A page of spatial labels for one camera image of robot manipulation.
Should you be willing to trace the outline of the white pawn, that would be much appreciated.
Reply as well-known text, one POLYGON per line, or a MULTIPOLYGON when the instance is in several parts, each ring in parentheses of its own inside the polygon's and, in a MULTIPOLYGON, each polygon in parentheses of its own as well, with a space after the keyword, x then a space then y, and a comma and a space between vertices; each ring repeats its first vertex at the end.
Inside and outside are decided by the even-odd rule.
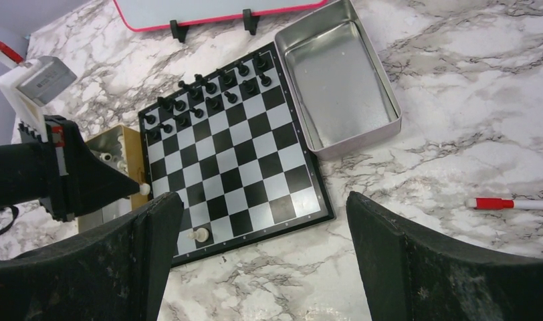
POLYGON ((210 238, 210 231, 204 227, 192 230, 187 237, 199 243, 205 243, 210 238))
POLYGON ((150 192, 151 192, 151 187, 150 187, 149 184, 147 184, 147 183, 140 184, 140 186, 139 186, 139 194, 140 195, 147 196, 147 195, 150 194, 150 192))

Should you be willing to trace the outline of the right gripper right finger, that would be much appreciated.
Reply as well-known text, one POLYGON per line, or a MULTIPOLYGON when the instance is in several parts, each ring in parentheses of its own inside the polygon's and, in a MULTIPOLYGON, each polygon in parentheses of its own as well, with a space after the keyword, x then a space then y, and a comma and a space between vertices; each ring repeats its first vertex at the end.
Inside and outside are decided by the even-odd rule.
POLYGON ((373 320, 543 320, 543 259, 454 239, 354 191, 346 213, 373 320))

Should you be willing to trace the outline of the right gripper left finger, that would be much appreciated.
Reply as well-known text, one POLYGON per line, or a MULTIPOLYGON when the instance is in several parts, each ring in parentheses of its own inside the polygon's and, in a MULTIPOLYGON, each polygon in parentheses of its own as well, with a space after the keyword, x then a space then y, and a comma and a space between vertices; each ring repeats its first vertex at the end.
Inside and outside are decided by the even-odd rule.
POLYGON ((184 203, 164 193, 62 241, 0 260, 0 320, 156 320, 184 203))

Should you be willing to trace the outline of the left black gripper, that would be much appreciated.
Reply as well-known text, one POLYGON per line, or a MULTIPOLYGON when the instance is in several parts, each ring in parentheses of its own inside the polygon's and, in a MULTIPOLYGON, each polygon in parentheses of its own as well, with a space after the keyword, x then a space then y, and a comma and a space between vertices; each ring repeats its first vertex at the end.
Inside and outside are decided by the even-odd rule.
POLYGON ((39 201, 66 222, 140 191, 139 183, 92 154, 71 120, 46 115, 42 131, 24 121, 17 130, 20 143, 0 146, 0 210, 39 201))

